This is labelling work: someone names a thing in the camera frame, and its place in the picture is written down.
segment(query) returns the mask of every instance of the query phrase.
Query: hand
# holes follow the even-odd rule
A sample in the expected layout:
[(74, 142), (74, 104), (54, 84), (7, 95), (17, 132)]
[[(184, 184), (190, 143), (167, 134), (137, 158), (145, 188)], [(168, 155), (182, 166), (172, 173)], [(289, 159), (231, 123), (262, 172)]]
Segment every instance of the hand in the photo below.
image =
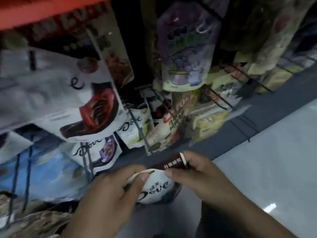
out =
[(167, 177), (188, 186), (201, 200), (216, 208), (225, 208), (236, 203), (237, 199), (245, 198), (206, 156), (189, 150), (182, 153), (191, 169), (167, 169)]
[(130, 165), (112, 174), (98, 176), (61, 237), (113, 237), (129, 221), (149, 174), (139, 174), (126, 192), (123, 187), (128, 178), (145, 169), (143, 165)]

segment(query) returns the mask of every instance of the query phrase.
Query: person's left hand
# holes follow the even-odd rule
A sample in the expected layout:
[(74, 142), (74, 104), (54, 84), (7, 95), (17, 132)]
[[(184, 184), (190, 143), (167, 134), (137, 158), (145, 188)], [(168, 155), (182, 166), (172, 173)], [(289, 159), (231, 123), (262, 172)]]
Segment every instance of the person's left hand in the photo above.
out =
[(139, 174), (127, 191), (127, 180), (145, 170), (143, 165), (130, 165), (112, 174), (102, 174), (84, 195), (61, 238), (109, 238), (129, 221), (142, 192), (148, 173)]

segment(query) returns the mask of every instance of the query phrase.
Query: person's right hand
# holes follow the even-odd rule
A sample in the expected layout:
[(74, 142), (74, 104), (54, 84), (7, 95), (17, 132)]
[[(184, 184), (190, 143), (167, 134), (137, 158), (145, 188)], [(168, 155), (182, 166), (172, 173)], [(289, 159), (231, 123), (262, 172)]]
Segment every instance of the person's right hand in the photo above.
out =
[(245, 199), (245, 196), (206, 156), (189, 150), (182, 153), (191, 169), (167, 169), (167, 177), (188, 186), (202, 201), (217, 208), (225, 208), (240, 199)]

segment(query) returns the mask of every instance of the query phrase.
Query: white tile floor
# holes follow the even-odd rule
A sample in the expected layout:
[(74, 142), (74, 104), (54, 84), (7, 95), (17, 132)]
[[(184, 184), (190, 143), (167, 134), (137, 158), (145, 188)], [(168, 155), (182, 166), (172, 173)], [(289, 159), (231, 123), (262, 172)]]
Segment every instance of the white tile floor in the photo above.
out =
[[(300, 238), (317, 237), (317, 100), (215, 160), (259, 207)], [(117, 235), (194, 237), (201, 201), (183, 188), (175, 202), (136, 212)]]

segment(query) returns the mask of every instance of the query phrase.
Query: fingernail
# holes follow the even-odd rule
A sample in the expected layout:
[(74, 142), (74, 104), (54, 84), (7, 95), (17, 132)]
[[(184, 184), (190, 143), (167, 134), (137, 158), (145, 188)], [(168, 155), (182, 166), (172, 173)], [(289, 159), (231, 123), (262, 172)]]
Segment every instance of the fingernail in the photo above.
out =
[(165, 175), (166, 175), (167, 177), (171, 178), (171, 177), (172, 177), (172, 170), (171, 170), (171, 169), (165, 170)]
[(149, 176), (149, 173), (143, 173), (141, 179), (143, 180), (143, 182), (146, 182)]

